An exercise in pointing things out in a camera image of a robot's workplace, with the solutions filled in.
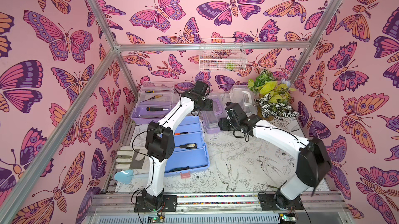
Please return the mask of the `purple toolbox clear lid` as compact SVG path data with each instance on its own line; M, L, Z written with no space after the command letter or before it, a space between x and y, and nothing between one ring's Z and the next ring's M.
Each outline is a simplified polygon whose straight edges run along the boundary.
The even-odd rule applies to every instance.
M201 112L203 126L207 134L215 134L220 132L219 120L227 117L225 107L226 103L230 101L230 95L228 93L211 93L208 99L213 101L213 109Z

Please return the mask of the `white toolbox clear lid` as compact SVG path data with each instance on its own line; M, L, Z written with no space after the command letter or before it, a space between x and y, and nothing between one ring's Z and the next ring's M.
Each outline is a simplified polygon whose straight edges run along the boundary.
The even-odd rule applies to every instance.
M234 85L230 89L229 95L231 101L238 103L248 116L257 114L255 95L247 85Z

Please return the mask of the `blue toolbox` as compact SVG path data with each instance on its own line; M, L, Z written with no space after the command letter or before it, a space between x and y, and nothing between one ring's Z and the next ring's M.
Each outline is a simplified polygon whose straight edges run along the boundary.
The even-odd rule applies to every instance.
M175 149L167 160L165 176L182 176L205 171L210 166L199 117L188 116L174 131Z

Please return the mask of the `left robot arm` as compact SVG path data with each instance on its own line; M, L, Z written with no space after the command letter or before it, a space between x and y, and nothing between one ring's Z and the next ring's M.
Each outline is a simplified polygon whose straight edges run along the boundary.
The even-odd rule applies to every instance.
M174 131L189 113L213 109L212 100L207 98L209 92L207 83L196 81L192 89L180 94L178 103L164 118L148 125L145 148L150 167L147 186L141 195L147 209L157 211L162 208L165 168L175 149Z

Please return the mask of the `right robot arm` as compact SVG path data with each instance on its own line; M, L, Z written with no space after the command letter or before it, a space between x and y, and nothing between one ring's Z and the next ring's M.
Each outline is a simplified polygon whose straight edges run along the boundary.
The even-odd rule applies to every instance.
M319 138L298 137L277 128L253 114L247 116L238 103L228 102L227 116L218 122L220 130L232 130L263 139L291 155L296 161L296 172L284 182L274 195L276 207L286 210L307 189L316 187L332 168L327 149Z

